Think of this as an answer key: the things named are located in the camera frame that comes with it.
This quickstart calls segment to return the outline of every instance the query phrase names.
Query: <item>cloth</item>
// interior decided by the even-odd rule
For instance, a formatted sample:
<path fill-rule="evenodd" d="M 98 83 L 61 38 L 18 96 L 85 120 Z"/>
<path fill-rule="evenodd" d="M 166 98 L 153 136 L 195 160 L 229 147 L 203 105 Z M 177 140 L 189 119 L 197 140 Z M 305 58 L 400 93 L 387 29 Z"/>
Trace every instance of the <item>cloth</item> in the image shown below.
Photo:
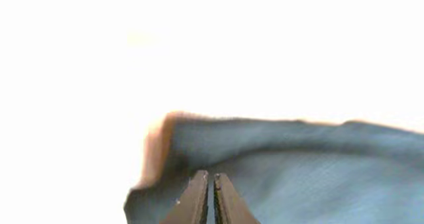
<path fill-rule="evenodd" d="M 424 223 L 424 135 L 367 123 L 185 120 L 162 179 L 132 190 L 128 223 L 159 223 L 198 169 L 228 175 L 271 223 Z M 215 223 L 212 180 L 207 223 Z"/>

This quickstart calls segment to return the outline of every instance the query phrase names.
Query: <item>blue-gray fabric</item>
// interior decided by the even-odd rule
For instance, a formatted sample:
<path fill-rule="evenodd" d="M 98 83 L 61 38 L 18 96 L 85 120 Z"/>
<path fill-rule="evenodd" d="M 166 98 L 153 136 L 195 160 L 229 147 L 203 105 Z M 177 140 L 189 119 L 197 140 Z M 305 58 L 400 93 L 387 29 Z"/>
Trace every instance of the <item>blue-gray fabric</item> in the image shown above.
<path fill-rule="evenodd" d="M 226 173 L 263 224 L 424 223 L 424 135 L 248 119 L 177 122 L 164 176 L 129 194 L 128 223 L 162 220 L 198 169 Z"/>

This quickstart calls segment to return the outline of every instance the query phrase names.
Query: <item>white background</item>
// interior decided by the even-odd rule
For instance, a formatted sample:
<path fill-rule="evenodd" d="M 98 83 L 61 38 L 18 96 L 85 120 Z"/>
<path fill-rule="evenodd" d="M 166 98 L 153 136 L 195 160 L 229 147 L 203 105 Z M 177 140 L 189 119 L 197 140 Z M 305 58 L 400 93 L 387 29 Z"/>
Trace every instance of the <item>white background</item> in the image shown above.
<path fill-rule="evenodd" d="M 424 131 L 424 0 L 0 0 L 0 223 L 126 223 L 171 109 Z"/>

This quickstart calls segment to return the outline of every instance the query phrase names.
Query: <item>white surface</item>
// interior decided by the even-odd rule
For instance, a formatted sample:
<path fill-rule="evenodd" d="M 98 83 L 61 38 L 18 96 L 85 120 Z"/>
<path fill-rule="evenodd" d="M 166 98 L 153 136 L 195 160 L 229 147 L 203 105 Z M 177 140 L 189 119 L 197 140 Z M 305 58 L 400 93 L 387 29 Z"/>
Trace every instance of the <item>white surface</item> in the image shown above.
<path fill-rule="evenodd" d="M 125 223 L 143 127 L 169 109 L 424 131 L 423 10 L 0 0 L 0 223 Z"/>

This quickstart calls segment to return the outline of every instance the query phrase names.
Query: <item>fabric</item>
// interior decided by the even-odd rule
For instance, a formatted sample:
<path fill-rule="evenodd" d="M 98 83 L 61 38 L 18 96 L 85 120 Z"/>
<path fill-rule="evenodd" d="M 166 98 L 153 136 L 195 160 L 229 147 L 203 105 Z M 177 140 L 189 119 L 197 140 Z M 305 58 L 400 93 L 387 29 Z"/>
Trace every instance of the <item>fabric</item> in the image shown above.
<path fill-rule="evenodd" d="M 247 119 L 177 122 L 164 176 L 132 190 L 128 223 L 162 220 L 198 169 L 226 173 L 262 224 L 424 223 L 424 135 Z"/>

